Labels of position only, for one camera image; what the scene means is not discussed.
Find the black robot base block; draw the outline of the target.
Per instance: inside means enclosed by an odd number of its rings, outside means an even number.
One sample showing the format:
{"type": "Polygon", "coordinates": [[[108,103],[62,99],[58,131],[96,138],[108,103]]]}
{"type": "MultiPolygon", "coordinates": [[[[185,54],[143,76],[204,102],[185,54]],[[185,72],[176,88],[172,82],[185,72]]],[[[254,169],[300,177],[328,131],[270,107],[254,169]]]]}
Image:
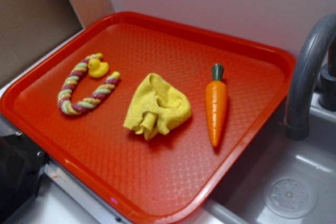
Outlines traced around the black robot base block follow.
{"type": "Polygon", "coordinates": [[[23,133],[1,137],[1,223],[35,200],[47,158],[23,133]]]}

